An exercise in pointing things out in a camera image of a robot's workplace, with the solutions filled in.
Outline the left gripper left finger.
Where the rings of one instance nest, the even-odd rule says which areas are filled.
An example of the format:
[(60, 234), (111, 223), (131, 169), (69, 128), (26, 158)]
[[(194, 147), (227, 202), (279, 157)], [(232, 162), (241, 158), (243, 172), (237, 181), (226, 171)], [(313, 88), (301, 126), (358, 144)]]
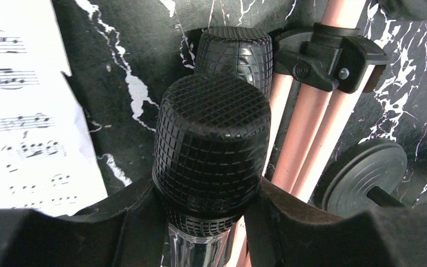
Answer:
[(0, 266), (160, 266), (166, 224), (151, 179), (73, 216), (0, 209)]

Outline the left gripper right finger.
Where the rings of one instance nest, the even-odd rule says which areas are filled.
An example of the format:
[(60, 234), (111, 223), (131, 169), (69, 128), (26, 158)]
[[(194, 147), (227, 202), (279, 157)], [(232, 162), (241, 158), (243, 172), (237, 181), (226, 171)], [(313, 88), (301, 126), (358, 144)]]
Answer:
[(341, 218), (261, 179), (245, 225), (252, 266), (427, 266), (427, 209)]

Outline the sheet music page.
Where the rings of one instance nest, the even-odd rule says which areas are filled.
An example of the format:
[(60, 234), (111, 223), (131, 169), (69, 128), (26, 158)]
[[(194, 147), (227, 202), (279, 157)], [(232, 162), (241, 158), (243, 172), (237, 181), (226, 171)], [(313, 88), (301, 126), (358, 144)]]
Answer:
[(0, 1), (0, 209), (73, 215), (107, 196), (51, 1)]

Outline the pink music stand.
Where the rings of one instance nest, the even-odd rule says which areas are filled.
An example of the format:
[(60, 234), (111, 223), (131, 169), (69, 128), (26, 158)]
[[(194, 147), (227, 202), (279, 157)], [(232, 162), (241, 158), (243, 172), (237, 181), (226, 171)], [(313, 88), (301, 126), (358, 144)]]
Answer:
[(379, 82), (388, 56), (360, 36), (364, 1), (328, 1), (303, 48), (281, 47), (274, 55), (271, 135), (277, 135), (293, 82), (299, 94), (272, 183), (296, 207), (308, 200), (359, 99)]

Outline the black microphone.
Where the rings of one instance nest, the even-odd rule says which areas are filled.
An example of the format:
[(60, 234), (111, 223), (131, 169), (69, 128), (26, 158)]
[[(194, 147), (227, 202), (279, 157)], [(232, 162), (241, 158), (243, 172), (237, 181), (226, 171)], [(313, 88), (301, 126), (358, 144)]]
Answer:
[(259, 189), (271, 110), (255, 86), (197, 73), (165, 92), (152, 178), (168, 219), (172, 266), (218, 266)]
[(205, 30), (197, 46), (196, 73), (228, 73), (258, 88), (270, 99), (273, 41), (253, 28), (218, 26)]

